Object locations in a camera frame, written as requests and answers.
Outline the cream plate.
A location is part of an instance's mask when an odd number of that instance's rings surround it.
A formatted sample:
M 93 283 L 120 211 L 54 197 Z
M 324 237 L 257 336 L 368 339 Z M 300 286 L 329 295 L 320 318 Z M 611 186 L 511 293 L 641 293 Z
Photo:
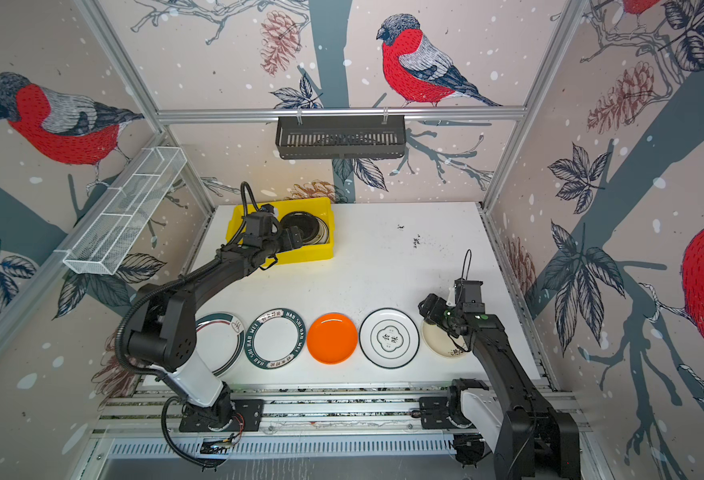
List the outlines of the cream plate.
M 459 358 L 468 352 L 466 342 L 461 336 L 454 338 L 437 325 L 424 321 L 421 334 L 427 346 L 442 357 Z
M 330 239 L 330 229 L 327 225 L 327 223 L 321 219 L 317 218 L 318 225 L 319 225 L 319 233 L 320 233 L 320 238 L 318 243 L 319 244 L 327 244 Z

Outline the white plate black clover pattern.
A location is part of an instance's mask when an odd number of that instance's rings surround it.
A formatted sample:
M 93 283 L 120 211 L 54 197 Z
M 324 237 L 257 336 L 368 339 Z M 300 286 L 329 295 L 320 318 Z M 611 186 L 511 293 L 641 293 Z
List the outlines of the white plate black clover pattern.
M 416 323 L 406 313 L 381 308 L 362 321 L 358 343 L 363 355 L 375 366 L 395 370 L 415 359 L 421 337 Z

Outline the orange plate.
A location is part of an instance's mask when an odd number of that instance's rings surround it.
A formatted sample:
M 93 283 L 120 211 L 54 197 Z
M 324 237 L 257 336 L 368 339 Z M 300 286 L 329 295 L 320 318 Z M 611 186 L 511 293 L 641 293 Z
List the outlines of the orange plate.
M 326 365 L 345 362 L 357 345 L 358 333 L 354 322 L 340 313 L 328 313 L 316 319 L 307 336 L 310 355 Z

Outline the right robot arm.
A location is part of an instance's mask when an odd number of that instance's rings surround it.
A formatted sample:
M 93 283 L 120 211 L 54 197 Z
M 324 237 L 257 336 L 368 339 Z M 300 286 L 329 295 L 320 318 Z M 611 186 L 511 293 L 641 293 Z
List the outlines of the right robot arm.
M 423 320 L 462 338 L 482 365 L 489 385 L 457 379 L 449 390 L 448 417 L 477 429 L 493 454 L 497 479 L 581 477 L 579 428 L 539 392 L 515 355 L 504 325 L 488 313 L 479 280 L 454 281 L 452 303 L 435 293 L 418 305 Z

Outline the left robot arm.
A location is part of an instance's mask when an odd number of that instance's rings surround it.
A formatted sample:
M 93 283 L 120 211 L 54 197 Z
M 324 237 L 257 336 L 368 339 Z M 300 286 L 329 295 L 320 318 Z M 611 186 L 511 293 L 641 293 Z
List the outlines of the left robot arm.
M 300 229 L 284 227 L 271 205 L 242 217 L 234 237 L 210 262 L 175 281 L 147 285 L 116 330 L 115 358 L 126 371 L 153 375 L 192 412 L 216 426 L 234 416 L 231 390 L 198 352 L 198 309 L 229 285 L 264 270 L 282 252 L 303 246 Z

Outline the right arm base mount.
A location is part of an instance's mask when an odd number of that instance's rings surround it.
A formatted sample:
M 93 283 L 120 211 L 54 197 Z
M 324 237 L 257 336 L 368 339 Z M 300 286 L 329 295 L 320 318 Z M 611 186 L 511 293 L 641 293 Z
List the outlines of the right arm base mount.
M 417 417 L 425 430 L 475 429 L 461 412 L 460 400 L 456 396 L 420 397 Z

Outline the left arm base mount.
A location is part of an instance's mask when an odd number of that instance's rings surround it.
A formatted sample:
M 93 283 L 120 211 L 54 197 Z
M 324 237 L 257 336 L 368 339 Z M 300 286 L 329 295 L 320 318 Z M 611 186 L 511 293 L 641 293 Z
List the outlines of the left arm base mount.
M 179 431 L 183 433 L 256 432 L 259 430 L 264 401 L 228 400 L 211 407 L 184 403 Z

